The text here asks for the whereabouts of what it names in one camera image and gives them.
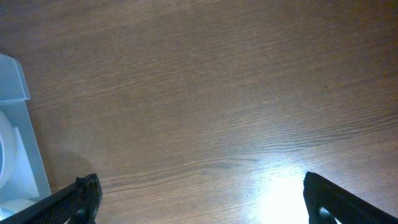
black object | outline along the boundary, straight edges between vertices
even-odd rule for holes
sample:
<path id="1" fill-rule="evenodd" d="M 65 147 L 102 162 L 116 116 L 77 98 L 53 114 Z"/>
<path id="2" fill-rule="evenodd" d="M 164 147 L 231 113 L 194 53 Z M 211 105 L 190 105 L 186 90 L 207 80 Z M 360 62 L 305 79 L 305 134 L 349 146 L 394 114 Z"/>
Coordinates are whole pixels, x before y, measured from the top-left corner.
<path id="1" fill-rule="evenodd" d="M 307 172 L 304 200 L 310 224 L 398 223 L 398 219 L 349 193 L 322 176 Z"/>
<path id="2" fill-rule="evenodd" d="M 101 199 L 98 176 L 90 174 L 0 224 L 92 224 Z"/>

wood grain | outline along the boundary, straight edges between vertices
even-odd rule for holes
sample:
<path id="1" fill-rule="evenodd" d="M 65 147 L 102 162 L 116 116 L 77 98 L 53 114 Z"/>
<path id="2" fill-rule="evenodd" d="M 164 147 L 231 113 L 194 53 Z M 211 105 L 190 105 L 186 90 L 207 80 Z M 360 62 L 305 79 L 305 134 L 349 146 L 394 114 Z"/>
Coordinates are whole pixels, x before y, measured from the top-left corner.
<path id="1" fill-rule="evenodd" d="M 97 223 L 305 223 L 307 170 L 398 216 L 396 2 L 0 9 L 50 186 L 97 173 Z"/>

